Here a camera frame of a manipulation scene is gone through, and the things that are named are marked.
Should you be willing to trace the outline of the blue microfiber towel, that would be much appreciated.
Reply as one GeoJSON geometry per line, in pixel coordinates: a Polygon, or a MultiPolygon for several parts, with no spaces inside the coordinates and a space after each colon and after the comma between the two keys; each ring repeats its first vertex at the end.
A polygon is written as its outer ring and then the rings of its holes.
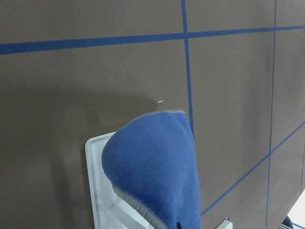
{"type": "Polygon", "coordinates": [[[184,111],[135,118],[109,139],[101,159],[114,192],[154,228],[200,228],[195,144],[184,111]]]}

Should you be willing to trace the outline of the white towel rack base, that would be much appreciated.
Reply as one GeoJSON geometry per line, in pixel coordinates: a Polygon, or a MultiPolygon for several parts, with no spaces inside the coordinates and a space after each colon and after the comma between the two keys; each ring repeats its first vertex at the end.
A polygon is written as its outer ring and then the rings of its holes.
{"type": "Polygon", "coordinates": [[[116,195],[102,168],[102,151],[115,133],[89,139],[85,154],[96,229],[152,229],[135,209],[116,195]]]}

